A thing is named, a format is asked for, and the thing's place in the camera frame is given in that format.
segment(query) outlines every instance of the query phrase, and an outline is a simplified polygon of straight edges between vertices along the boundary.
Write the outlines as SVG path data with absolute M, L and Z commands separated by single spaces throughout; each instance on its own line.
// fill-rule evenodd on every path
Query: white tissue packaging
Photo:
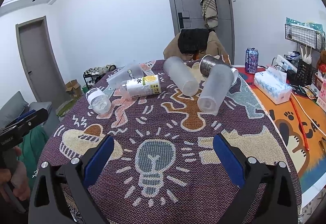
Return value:
M 275 104 L 290 99 L 292 87 L 286 83 L 286 73 L 269 67 L 266 71 L 257 72 L 254 77 L 255 86 Z

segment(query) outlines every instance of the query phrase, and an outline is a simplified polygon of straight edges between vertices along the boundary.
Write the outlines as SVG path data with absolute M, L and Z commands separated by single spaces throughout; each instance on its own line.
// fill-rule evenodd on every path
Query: white cable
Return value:
M 298 101 L 298 99 L 295 97 L 295 95 L 293 94 L 293 92 L 292 92 L 292 95 L 293 95 L 293 97 L 295 98 L 295 100 L 297 101 L 297 103 L 299 104 L 299 106 L 300 106 L 300 108 L 301 108 L 301 110 L 304 112 L 304 114 L 309 118 L 309 120 L 311 121 L 311 123 L 312 124 L 314 124 L 315 125 L 315 127 L 325 136 L 325 139 L 326 139 L 326 134 L 318 127 L 318 125 L 317 124 L 315 124 L 315 122 L 309 117 L 309 115 L 307 115 L 307 113 L 304 111 L 304 109 L 302 108 L 302 106 L 301 106 L 301 104 L 300 104 L 300 102 Z

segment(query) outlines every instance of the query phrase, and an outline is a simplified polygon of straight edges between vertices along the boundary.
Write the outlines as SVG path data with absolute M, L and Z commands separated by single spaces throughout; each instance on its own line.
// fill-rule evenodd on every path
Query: brown jacket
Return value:
M 178 39 L 179 34 L 177 34 L 173 40 L 168 44 L 168 46 L 164 49 L 163 55 L 164 59 L 168 59 L 169 57 L 180 57 L 183 61 L 190 61 L 190 60 L 197 60 L 203 58 L 205 55 L 209 54 L 211 56 L 223 56 L 223 60 L 225 62 L 229 61 L 229 56 L 227 52 L 225 51 L 223 45 L 219 41 L 217 35 L 215 32 L 210 32 L 208 35 L 207 40 L 207 48 L 206 50 L 203 50 L 199 52 L 198 54 L 186 54 L 181 53 L 178 47 Z

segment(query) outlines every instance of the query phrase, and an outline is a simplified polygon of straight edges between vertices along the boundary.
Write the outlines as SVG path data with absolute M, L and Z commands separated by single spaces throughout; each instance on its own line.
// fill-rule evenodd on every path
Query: human hand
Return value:
M 22 155 L 22 151 L 19 147 L 14 147 L 14 150 L 17 156 Z M 9 201 L 9 198 L 3 190 L 2 185 L 10 180 L 15 187 L 13 190 L 14 196 L 18 197 L 21 201 L 28 199 L 31 191 L 28 186 L 26 167 L 21 161 L 18 162 L 17 169 L 12 177 L 8 169 L 0 169 L 0 193 L 6 201 Z

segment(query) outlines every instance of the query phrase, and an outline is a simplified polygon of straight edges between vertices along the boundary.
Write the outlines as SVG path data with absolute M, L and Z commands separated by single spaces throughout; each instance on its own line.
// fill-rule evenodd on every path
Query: red cable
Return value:
M 297 107 L 295 107 L 294 101 L 293 101 L 293 99 L 292 99 L 291 96 L 290 96 L 290 101 L 291 101 L 292 106 L 293 106 L 293 108 L 294 108 L 295 114 L 297 115 L 297 118 L 298 118 L 298 120 L 299 120 L 299 125 L 300 125 L 300 127 L 301 127 L 301 131 L 302 131 L 302 134 L 303 134 L 303 136 L 304 136 L 304 146 L 305 146 L 305 148 L 307 149 L 307 151 L 309 151 L 309 146 L 308 146 L 308 141 L 307 141 L 307 135 L 306 135 L 306 133 L 305 133 L 305 131 L 304 131 L 304 126 L 302 125 L 302 122 L 301 122 L 301 119 L 300 119 L 300 116 L 299 116 L 299 113 L 298 113 Z

